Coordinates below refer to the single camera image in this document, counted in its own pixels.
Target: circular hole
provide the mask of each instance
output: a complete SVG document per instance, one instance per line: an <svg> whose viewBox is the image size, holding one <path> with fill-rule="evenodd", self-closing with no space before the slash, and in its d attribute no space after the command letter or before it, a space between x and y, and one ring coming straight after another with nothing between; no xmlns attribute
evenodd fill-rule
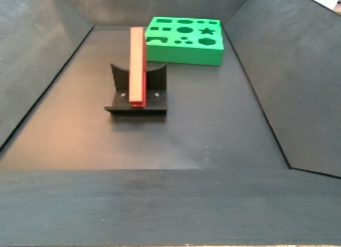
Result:
<svg viewBox="0 0 341 247"><path fill-rule="evenodd" d="M180 33L187 34L187 33L192 32L192 28L180 27L180 28L176 29L176 31L180 32Z"/></svg>
<svg viewBox="0 0 341 247"><path fill-rule="evenodd" d="M207 45L207 46L215 44L215 41L210 38L198 39L198 42L203 45Z"/></svg>
<svg viewBox="0 0 341 247"><path fill-rule="evenodd" d="M191 24L192 23L191 20L178 20L178 22L182 23L182 24Z"/></svg>

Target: black stand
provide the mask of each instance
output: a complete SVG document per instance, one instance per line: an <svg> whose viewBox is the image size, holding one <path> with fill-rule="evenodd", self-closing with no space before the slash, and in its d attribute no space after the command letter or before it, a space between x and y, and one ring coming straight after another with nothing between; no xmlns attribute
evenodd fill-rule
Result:
<svg viewBox="0 0 341 247"><path fill-rule="evenodd" d="M129 103L129 70L111 66L116 92L112 106L104 109L117 116L163 116L167 113L167 65L147 71L147 105L143 108L133 108Z"/></svg>

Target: red stick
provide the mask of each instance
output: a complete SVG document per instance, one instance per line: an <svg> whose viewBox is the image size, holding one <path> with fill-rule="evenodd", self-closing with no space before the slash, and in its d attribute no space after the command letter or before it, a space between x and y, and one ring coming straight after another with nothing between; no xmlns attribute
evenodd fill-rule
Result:
<svg viewBox="0 0 341 247"><path fill-rule="evenodd" d="M129 69L129 103L133 108L143 108L147 104L145 71L147 45L144 28L131 28L131 69Z"/></svg>

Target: black base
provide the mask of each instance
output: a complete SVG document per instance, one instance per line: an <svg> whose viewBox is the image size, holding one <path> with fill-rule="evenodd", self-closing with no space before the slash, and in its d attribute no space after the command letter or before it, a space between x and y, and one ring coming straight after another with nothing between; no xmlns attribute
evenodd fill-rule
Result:
<svg viewBox="0 0 341 247"><path fill-rule="evenodd" d="M116 91L111 107L104 109L113 115L165 115L167 92L160 90L147 91L147 105L143 108L132 108L128 101L129 94Z"/></svg>
<svg viewBox="0 0 341 247"><path fill-rule="evenodd" d="M167 114L167 65L147 71L147 105L133 108L129 103L129 70L112 65L116 87L112 106L104 109L116 116L164 116Z"/></svg>

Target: gray surface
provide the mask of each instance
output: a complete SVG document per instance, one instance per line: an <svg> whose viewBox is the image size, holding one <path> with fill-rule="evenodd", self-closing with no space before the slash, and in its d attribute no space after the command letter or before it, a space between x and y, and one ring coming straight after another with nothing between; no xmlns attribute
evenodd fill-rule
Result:
<svg viewBox="0 0 341 247"><path fill-rule="evenodd" d="M113 118L129 29L96 28L0 155L0 169L286 168L224 40L220 67L168 64L164 118Z"/></svg>
<svg viewBox="0 0 341 247"><path fill-rule="evenodd" d="M91 28L64 0L0 0L0 146Z"/></svg>
<svg viewBox="0 0 341 247"><path fill-rule="evenodd" d="M246 0L69 0L96 26L148 26L153 16L226 21Z"/></svg>
<svg viewBox="0 0 341 247"><path fill-rule="evenodd" d="M287 169L5 171L0 245L339 245L339 189Z"/></svg>
<svg viewBox="0 0 341 247"><path fill-rule="evenodd" d="M339 16L248 0L224 29L291 167L341 176Z"/></svg>

